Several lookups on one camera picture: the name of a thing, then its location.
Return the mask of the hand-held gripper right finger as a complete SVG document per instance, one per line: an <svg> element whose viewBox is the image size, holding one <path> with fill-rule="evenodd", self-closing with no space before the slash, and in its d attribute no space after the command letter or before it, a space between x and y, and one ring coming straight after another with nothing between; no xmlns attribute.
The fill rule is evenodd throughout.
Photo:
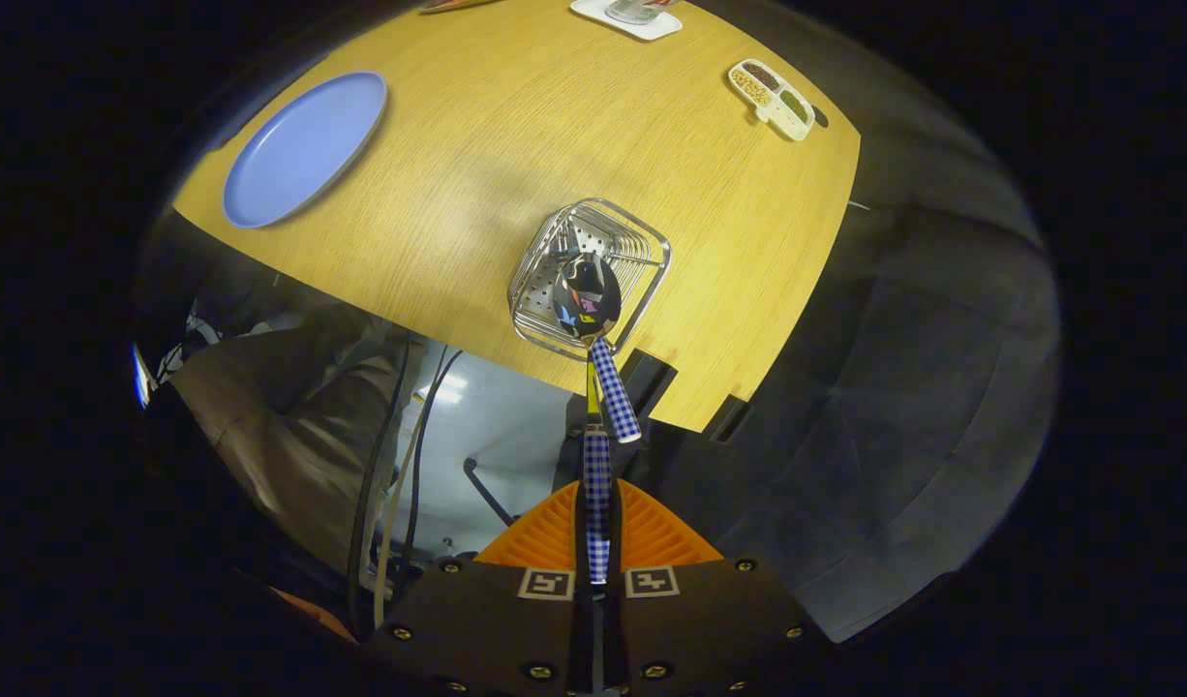
<svg viewBox="0 0 1187 697"><path fill-rule="evenodd" d="M829 636L761 557L722 555L636 484L616 495L607 640L624 693L791 696L829 665Z"/></svg>

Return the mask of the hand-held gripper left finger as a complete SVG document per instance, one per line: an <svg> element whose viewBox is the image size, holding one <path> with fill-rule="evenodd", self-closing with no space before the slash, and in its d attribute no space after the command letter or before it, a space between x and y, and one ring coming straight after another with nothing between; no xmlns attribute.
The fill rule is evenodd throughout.
<svg viewBox="0 0 1187 697"><path fill-rule="evenodd" d="M579 591L579 482L472 557L439 557L364 640L394 696L567 696Z"/></svg>

